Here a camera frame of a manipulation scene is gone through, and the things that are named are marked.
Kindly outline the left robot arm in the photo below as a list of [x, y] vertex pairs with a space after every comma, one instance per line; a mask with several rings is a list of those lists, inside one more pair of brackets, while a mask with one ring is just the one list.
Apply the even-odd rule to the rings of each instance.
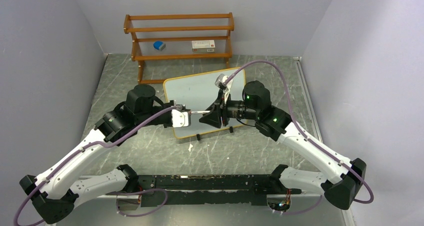
[[65, 157], [45, 172], [26, 175], [20, 186], [41, 216], [41, 221], [54, 224], [81, 204], [101, 195], [139, 192], [138, 174], [127, 164], [111, 172], [81, 180], [80, 176], [101, 155], [122, 145], [144, 126], [187, 127], [190, 114], [174, 101], [162, 102], [156, 90], [139, 84], [127, 93], [126, 100], [95, 124], [88, 135]]

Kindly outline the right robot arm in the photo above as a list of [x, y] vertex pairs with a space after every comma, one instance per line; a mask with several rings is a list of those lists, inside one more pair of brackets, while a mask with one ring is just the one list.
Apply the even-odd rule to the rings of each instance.
[[302, 190], [320, 194], [341, 210], [349, 209], [355, 201], [364, 185], [366, 163], [360, 158], [351, 160], [316, 142], [290, 114], [272, 105], [270, 91], [261, 82], [248, 82], [242, 100], [225, 100], [220, 89], [199, 122], [219, 129], [227, 126], [230, 119], [253, 120], [263, 136], [291, 148], [318, 169], [312, 172], [279, 165], [270, 175], [269, 185], [275, 193]]

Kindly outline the white red-ended marker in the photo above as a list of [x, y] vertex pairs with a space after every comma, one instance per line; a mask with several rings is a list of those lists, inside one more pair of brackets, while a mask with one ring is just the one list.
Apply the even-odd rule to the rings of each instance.
[[210, 113], [210, 110], [190, 110], [191, 115], [204, 115]]

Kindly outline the yellow framed whiteboard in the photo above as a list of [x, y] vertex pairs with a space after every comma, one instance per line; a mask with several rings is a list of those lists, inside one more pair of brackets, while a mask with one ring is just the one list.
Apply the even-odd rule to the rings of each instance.
[[[163, 82], [165, 98], [167, 101], [174, 100], [177, 104], [185, 105], [193, 111], [204, 111], [217, 98], [219, 88], [215, 85], [216, 79], [221, 74], [230, 76], [235, 71], [236, 67], [166, 79]], [[237, 120], [230, 119], [227, 126], [215, 128], [200, 123], [200, 117], [200, 114], [194, 114], [191, 116], [190, 126], [174, 128], [174, 136], [184, 139], [243, 126]]]

